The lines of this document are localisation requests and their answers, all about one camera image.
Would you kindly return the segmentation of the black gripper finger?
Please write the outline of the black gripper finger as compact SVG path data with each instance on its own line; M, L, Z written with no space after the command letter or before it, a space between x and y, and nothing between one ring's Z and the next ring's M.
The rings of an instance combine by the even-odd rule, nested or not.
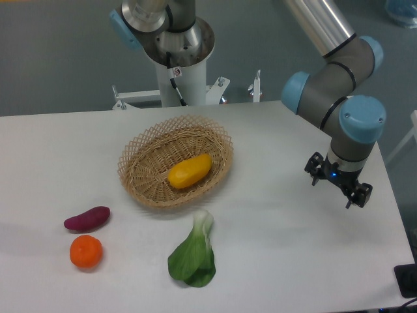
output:
M304 171L312 178L312 185L315 186L320 180L326 179L324 171L325 160L323 156L315 152L308 160Z
M372 185L356 181L353 186L349 186L345 190L345 195L348 199L345 208L348 209L351 205L363 208L369 201L372 191Z

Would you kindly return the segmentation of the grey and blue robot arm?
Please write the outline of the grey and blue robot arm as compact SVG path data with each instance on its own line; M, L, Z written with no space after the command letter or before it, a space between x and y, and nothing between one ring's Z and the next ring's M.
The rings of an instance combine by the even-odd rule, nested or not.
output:
M305 170L314 182L327 180L363 207L372 192L360 183L366 160L380 137L384 106L354 90L383 60L381 45L358 37L333 1L288 1L287 7L326 64L315 75L293 74L281 101L331 138L326 156L315 153ZM131 49L144 49L153 61L162 105L203 106L219 98L206 88L206 61L214 49L214 33L195 14L194 1L123 1L110 22Z

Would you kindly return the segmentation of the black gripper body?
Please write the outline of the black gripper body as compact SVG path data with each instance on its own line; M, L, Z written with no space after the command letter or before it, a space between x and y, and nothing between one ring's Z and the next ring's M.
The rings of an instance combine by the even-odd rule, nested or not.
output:
M321 169L324 178L338 186L343 193L353 193L363 167L364 160L348 161L337 156L333 150L329 150Z

